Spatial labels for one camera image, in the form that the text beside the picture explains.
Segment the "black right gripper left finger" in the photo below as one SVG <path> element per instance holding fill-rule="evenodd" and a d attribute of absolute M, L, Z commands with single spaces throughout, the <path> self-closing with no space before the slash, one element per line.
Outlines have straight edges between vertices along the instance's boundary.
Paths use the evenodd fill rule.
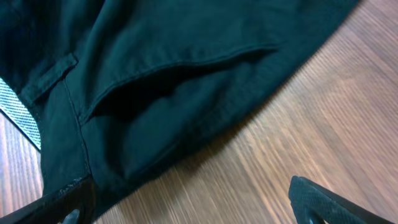
<path fill-rule="evenodd" d="M 1 218 L 2 224 L 92 223 L 96 207 L 92 178 L 75 179 L 59 190 Z"/>

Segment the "black shorts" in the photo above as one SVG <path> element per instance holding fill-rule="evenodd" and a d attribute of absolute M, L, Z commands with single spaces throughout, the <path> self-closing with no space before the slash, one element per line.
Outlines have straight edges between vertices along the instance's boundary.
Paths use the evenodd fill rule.
<path fill-rule="evenodd" d="M 37 123 L 44 195 L 89 179 L 95 216 L 263 104 L 347 0 L 1 2 L 1 78 Z"/>

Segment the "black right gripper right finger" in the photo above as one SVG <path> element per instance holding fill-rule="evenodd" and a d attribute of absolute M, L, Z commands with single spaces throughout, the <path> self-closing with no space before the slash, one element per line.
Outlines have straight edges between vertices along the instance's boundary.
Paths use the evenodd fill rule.
<path fill-rule="evenodd" d="M 305 177 L 292 177 L 289 199 L 298 224 L 390 224 Z"/>

